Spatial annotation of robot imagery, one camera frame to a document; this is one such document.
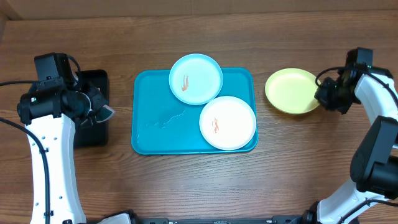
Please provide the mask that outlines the yellow-green plate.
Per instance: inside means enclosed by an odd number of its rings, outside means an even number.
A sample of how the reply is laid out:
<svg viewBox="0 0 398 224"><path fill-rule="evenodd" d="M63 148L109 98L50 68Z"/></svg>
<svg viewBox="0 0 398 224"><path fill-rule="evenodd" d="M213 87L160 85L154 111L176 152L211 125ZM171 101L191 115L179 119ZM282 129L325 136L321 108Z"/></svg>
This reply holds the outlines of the yellow-green plate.
<svg viewBox="0 0 398 224"><path fill-rule="evenodd" d="M266 81L265 95L272 106L288 114L304 114L319 106L315 75L299 68L285 68Z"/></svg>

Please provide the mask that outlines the light blue plate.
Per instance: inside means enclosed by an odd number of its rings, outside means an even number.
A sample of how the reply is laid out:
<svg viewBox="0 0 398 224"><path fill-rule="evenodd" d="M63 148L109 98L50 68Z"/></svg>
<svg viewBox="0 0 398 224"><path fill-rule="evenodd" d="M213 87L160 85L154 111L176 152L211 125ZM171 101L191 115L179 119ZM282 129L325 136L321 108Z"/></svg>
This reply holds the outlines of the light blue plate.
<svg viewBox="0 0 398 224"><path fill-rule="evenodd" d="M219 64L204 54L188 54L170 69L169 86L174 96L188 105L203 105L216 98L223 86Z"/></svg>

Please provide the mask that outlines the green and pink sponge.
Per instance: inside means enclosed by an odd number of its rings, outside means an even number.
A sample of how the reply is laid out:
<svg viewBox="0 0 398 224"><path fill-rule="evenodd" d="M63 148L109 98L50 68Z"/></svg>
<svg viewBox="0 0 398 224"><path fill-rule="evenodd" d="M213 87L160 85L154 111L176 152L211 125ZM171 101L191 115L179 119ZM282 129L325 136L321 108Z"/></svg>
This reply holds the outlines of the green and pink sponge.
<svg viewBox="0 0 398 224"><path fill-rule="evenodd" d="M95 121L97 123L103 123L110 118L112 118L115 114L115 111L109 107L108 105L103 105L95 114Z"/></svg>

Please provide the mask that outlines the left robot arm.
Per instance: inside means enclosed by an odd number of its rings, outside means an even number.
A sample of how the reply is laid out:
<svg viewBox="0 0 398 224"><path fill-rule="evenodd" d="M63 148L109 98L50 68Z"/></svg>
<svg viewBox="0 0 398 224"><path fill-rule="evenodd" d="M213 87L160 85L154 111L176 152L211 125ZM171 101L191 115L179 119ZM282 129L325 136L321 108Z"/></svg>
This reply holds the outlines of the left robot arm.
<svg viewBox="0 0 398 224"><path fill-rule="evenodd" d="M31 223L86 223L76 183L75 132L82 123L112 117L106 98L92 83L78 88L40 82L21 96L17 112L32 158Z"/></svg>

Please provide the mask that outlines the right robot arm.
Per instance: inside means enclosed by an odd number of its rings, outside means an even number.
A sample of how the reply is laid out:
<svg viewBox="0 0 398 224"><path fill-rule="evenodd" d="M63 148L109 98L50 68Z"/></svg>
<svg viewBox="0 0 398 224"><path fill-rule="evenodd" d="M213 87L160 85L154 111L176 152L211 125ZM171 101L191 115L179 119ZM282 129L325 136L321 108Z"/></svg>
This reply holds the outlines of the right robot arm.
<svg viewBox="0 0 398 224"><path fill-rule="evenodd" d="M324 79L315 98L327 110L346 113L364 106L371 127L350 165L350 178L331 196L315 202L297 223L353 223L380 203L395 207L397 198L397 92L390 71L370 65L336 68L336 80Z"/></svg>

